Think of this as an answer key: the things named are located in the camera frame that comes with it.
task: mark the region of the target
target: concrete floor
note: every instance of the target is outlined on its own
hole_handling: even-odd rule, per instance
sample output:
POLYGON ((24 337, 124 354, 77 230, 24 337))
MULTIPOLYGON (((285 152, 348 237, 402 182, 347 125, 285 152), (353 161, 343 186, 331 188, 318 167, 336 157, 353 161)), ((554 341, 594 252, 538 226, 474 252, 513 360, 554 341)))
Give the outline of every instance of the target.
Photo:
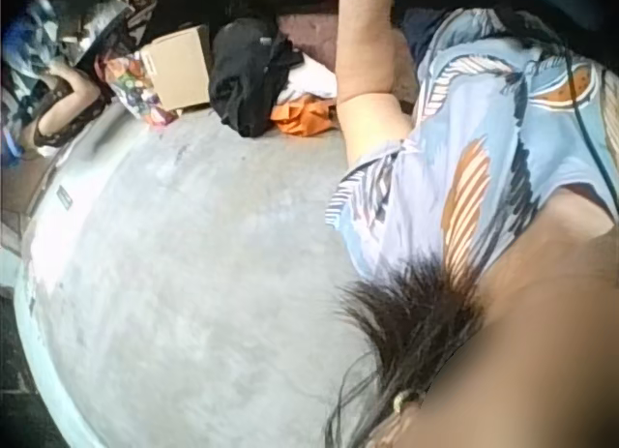
POLYGON ((346 166, 339 134, 242 139, 210 110, 160 131, 129 116, 100 129, 46 193, 15 289, 64 437, 320 446, 364 350, 337 315, 355 275, 323 223, 346 166))

